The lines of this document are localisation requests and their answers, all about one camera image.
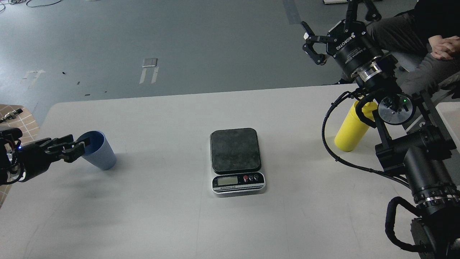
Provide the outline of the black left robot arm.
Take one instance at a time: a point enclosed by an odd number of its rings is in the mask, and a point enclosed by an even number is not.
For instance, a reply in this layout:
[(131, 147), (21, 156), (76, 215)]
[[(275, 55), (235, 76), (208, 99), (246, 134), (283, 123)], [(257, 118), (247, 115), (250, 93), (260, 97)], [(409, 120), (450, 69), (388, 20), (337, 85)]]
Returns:
[(56, 161), (72, 163), (85, 154), (86, 147), (92, 146), (89, 137), (74, 140), (72, 135), (45, 138), (22, 145), (20, 139), (23, 132), (19, 128), (3, 124), (7, 120), (15, 119), (22, 112), (22, 109), (17, 109), (1, 116), (1, 185), (33, 179), (46, 172)]

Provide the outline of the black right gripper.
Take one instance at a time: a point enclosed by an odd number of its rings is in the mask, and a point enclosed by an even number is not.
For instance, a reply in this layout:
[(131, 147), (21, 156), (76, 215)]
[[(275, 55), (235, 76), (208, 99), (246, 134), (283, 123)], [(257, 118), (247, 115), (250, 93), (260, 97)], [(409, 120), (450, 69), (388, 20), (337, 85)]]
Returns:
[(358, 5), (361, 2), (367, 8), (366, 21), (376, 22), (382, 19), (381, 13), (372, 0), (347, 0), (345, 20), (338, 22), (331, 28), (327, 32), (327, 36), (315, 35), (305, 21), (300, 22), (305, 31), (305, 43), (302, 50), (316, 65), (324, 65), (328, 58), (326, 54), (317, 53), (313, 47), (315, 43), (327, 43), (327, 54), (334, 58), (343, 73), (349, 78), (365, 64), (383, 57), (381, 48), (368, 35), (365, 23), (357, 20)]

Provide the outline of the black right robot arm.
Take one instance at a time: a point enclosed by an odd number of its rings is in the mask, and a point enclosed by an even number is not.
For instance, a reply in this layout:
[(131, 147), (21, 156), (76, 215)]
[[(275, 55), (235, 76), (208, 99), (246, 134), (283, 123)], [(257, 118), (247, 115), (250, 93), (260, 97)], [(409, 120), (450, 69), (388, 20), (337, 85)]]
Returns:
[[(425, 91), (406, 95), (395, 77), (397, 59), (371, 39), (358, 21), (358, 0), (349, 0), (346, 17), (325, 36), (305, 30), (303, 51), (317, 64), (331, 56), (358, 88), (344, 92), (327, 111), (322, 124), (325, 149), (338, 162), (394, 180), (412, 192), (414, 203), (399, 196), (387, 206), (385, 233), (400, 249), (421, 259), (459, 258), (459, 190), (444, 160), (455, 142)], [(325, 126), (332, 111), (347, 98), (355, 98), (358, 121), (376, 128), (381, 144), (375, 146), (383, 171), (365, 168), (340, 158), (328, 146)]]

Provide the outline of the seated person clasped hands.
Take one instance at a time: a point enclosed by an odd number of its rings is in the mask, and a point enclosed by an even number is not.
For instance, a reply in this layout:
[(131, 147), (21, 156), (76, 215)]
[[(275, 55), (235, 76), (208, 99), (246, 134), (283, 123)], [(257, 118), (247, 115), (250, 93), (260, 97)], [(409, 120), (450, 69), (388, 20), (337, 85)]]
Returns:
[(428, 39), (430, 44), (431, 56), (440, 60), (452, 60), (459, 58), (460, 55), (460, 38), (452, 36), (442, 38), (442, 36), (432, 36)]

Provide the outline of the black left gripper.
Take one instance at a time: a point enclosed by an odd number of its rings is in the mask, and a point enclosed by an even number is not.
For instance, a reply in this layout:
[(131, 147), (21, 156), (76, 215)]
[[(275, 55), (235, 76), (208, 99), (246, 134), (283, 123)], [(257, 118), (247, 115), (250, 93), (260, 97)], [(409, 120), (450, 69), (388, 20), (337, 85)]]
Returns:
[(18, 149), (18, 160), (23, 170), (19, 182), (26, 182), (46, 172), (51, 163), (63, 160), (72, 163), (85, 154), (90, 141), (74, 142), (73, 135), (61, 138), (45, 138), (30, 142)]

